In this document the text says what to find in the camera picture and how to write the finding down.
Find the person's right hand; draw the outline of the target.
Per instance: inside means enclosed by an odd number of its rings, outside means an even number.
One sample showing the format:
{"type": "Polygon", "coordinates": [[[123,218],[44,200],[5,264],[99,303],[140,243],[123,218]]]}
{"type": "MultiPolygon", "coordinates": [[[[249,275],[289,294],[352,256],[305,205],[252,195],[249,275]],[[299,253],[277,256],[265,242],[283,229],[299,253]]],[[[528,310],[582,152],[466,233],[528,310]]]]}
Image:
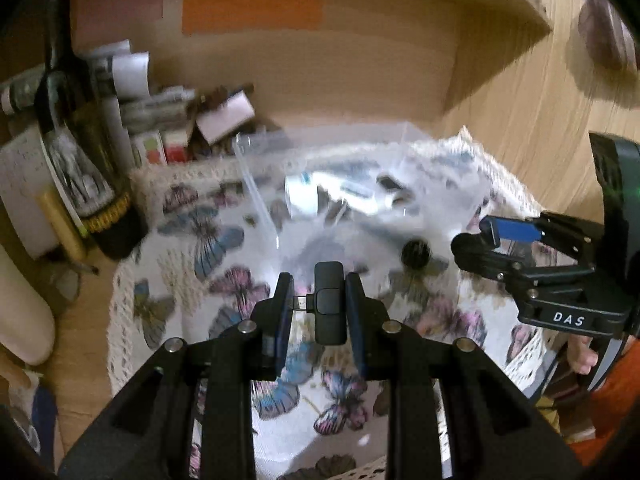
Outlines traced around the person's right hand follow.
{"type": "Polygon", "coordinates": [[[590,348],[591,341],[590,337],[579,335],[570,335],[567,339],[567,363],[576,374],[588,375],[598,364],[599,356],[590,348]]]}

